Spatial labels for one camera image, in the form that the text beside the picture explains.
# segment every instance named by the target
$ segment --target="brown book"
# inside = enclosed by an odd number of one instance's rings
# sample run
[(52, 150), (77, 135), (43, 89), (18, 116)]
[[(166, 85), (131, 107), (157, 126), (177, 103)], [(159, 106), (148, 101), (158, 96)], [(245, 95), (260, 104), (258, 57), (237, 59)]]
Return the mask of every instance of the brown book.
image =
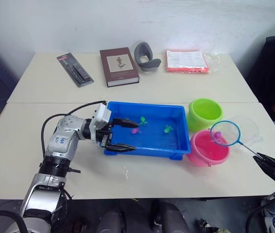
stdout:
[(108, 87), (139, 83), (139, 75), (129, 48), (101, 50), (105, 79)]

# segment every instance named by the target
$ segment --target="white wall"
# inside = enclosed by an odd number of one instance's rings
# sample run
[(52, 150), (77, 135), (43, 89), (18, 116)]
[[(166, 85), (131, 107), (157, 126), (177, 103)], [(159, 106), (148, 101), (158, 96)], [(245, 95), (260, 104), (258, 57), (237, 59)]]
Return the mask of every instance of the white wall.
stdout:
[(243, 74), (275, 35), (275, 0), (0, 0), (0, 58), (19, 79), (34, 52), (229, 53)]

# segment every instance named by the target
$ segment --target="white paper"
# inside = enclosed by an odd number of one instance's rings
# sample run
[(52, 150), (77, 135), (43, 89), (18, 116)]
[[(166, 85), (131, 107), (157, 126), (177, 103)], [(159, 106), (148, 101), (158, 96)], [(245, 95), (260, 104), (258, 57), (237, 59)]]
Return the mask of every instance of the white paper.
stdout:
[(194, 52), (173, 52), (167, 51), (167, 66), (169, 68), (195, 68), (207, 67), (203, 54), (200, 51)]

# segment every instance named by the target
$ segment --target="blue plastic tray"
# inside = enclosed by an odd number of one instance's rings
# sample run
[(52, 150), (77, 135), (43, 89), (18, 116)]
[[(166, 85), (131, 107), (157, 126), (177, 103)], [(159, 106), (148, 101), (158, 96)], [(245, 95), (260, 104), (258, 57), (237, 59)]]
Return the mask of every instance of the blue plastic tray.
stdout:
[[(114, 126), (112, 128), (112, 143), (124, 143), (137, 149), (123, 154), (165, 157), (172, 160), (182, 160), (183, 154), (191, 152), (185, 109), (182, 106), (140, 104), (125, 102), (109, 102), (108, 109), (112, 111), (111, 120), (126, 118), (137, 123), (144, 117), (147, 124), (141, 125), (141, 133), (133, 134), (131, 128)], [(165, 133), (165, 126), (173, 129)], [(107, 151), (106, 155), (117, 155), (117, 152)]]

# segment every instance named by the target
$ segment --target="white table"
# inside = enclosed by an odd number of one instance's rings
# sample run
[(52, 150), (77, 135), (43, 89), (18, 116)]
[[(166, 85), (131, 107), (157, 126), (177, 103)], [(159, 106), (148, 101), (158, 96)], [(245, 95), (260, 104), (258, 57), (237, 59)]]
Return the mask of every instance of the white table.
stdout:
[[(0, 199), (22, 199), (42, 162), (40, 130), (52, 114), (66, 113), (79, 104), (9, 103), (0, 117)], [(251, 148), (275, 158), (275, 126), (260, 103), (221, 103), (224, 117), (244, 114), (257, 123), (263, 141)], [(90, 117), (94, 106), (77, 112)], [(46, 127), (48, 142), (58, 119)], [(66, 188), (75, 199), (197, 198), (268, 195), (275, 182), (254, 162), (252, 154), (233, 148), (221, 165), (194, 167), (166, 158), (105, 156), (90, 140), (80, 141), (68, 173)]]
[(246, 81), (227, 54), (213, 62), (210, 74), (181, 74), (165, 71), (165, 59), (155, 73), (140, 70), (140, 83), (107, 88), (99, 54), (74, 54), (94, 79), (78, 88), (57, 61), (61, 54), (37, 53), (10, 103), (85, 103), (97, 100), (141, 103), (187, 103), (197, 98), (217, 102), (258, 102)]

